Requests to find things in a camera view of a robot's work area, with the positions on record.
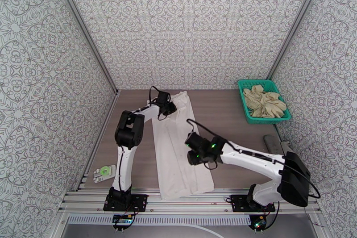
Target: white towel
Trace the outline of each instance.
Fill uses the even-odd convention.
[[[187,160],[190,148],[185,145],[185,140],[192,127],[186,119],[195,119],[190,98],[185,91],[172,96],[171,100],[177,111],[163,121],[152,119],[158,181],[163,200],[214,190],[211,172],[203,164],[192,166]]]

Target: white cable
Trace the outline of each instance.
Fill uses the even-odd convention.
[[[201,227],[201,226],[197,226],[197,225],[189,225],[189,224],[183,224],[183,225],[177,225],[177,226],[182,226],[182,227],[192,227],[192,228],[197,228],[197,229],[200,229],[200,230],[204,230],[204,231],[207,231],[219,238],[224,238],[222,235],[218,234],[217,232],[214,232],[213,230],[210,230],[210,229],[206,229],[204,227]]]

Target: wall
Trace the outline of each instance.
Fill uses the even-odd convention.
[[[63,0],[0,0],[0,237],[47,237],[113,91]]]
[[[279,125],[322,193],[334,237],[357,236],[357,0],[315,0],[273,80],[292,120]]]
[[[265,78],[302,0],[75,0],[119,89]]]

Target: green object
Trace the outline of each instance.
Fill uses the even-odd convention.
[[[104,166],[100,169],[100,174],[102,176],[109,175],[109,173],[110,173],[110,167]]]
[[[238,81],[239,93],[241,95],[241,100],[243,104],[243,109],[245,112],[245,118],[249,124],[277,124],[281,121],[286,121],[291,119],[291,115],[289,109],[286,109],[284,115],[281,118],[262,118],[262,117],[251,117],[250,113],[252,112],[251,109],[247,107],[245,103],[245,98],[243,94],[243,89],[247,88],[252,90],[254,85],[261,85],[264,88],[265,92],[275,92],[280,94],[279,90],[277,89],[275,83],[269,79],[241,79]],[[282,96],[280,95],[279,99],[282,102],[285,102]]]

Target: black mounting plate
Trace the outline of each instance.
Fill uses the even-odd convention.
[[[231,195],[230,202],[232,204],[232,210],[235,213],[259,213],[259,212],[275,212],[274,203],[267,206],[261,206],[255,204],[254,207],[247,202],[247,195]]]
[[[110,201],[110,196],[107,195],[105,199],[103,211],[106,212],[144,212],[148,195],[131,195],[131,203],[129,208],[126,208],[122,203],[118,201]]]

